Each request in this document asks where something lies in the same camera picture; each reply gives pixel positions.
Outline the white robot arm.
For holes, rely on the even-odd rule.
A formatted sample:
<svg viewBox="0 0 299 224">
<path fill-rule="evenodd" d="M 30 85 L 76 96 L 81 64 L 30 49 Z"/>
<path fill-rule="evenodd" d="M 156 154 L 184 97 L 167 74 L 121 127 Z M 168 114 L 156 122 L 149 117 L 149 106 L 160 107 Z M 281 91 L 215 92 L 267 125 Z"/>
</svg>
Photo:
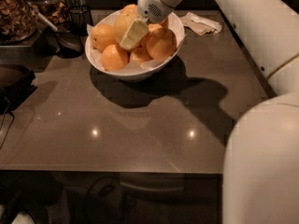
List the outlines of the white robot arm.
<svg viewBox="0 0 299 224">
<path fill-rule="evenodd" d="M 226 93 L 241 103 L 255 89 L 229 63 L 217 75 L 232 77 L 231 89 L 186 79 L 177 66 L 129 87 L 148 96 L 193 89 L 191 107 L 225 145 L 223 224 L 299 224 L 298 16 L 281 0 L 215 1 L 255 64 L 260 102 L 239 120 L 220 110 Z"/>
</svg>

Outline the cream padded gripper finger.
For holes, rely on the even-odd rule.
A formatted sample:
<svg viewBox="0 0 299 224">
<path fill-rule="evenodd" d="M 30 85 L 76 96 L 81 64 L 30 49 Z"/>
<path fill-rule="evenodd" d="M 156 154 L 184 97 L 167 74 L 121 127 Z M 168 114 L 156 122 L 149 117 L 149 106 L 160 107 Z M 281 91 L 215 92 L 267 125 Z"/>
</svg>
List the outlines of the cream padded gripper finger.
<svg viewBox="0 0 299 224">
<path fill-rule="evenodd" d="M 148 18 L 135 18 L 124 33 L 120 46 L 123 49 L 132 49 L 149 32 Z"/>
</svg>

